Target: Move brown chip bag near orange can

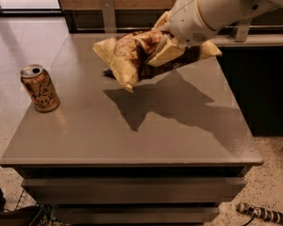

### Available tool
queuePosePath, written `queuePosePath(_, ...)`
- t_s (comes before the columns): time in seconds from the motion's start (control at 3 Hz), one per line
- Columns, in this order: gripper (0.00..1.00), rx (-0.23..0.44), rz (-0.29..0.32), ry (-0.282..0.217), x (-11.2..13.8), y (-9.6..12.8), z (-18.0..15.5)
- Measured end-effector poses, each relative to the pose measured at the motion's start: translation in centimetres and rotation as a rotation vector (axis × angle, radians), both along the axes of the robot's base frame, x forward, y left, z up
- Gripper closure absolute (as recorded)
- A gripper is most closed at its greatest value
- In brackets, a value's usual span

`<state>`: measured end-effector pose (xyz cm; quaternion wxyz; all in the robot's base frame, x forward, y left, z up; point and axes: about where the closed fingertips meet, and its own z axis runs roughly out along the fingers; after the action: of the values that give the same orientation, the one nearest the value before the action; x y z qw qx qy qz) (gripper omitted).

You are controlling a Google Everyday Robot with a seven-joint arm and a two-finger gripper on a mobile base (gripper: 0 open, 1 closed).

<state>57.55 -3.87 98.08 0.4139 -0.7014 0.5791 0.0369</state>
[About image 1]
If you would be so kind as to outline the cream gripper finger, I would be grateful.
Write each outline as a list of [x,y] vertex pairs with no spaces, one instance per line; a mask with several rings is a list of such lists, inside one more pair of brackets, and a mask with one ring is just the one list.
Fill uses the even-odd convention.
[[170,62],[185,52],[185,45],[176,38],[164,36],[158,43],[155,51],[147,58],[147,64],[153,67],[159,67]]
[[157,22],[152,27],[153,30],[159,30],[164,32],[170,31],[170,12],[165,11],[157,20]]

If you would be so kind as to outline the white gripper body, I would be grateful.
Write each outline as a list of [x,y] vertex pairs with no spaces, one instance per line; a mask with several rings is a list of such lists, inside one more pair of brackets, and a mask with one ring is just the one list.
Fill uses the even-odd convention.
[[217,35],[201,14],[200,0],[176,0],[170,15],[170,32],[187,46],[200,46]]

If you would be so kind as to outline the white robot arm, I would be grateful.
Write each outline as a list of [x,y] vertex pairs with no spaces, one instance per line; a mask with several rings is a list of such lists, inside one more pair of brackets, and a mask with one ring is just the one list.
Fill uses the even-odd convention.
[[283,0],[176,0],[155,24],[165,35],[148,58],[154,67],[183,55],[188,47],[200,46],[229,24],[283,8]]

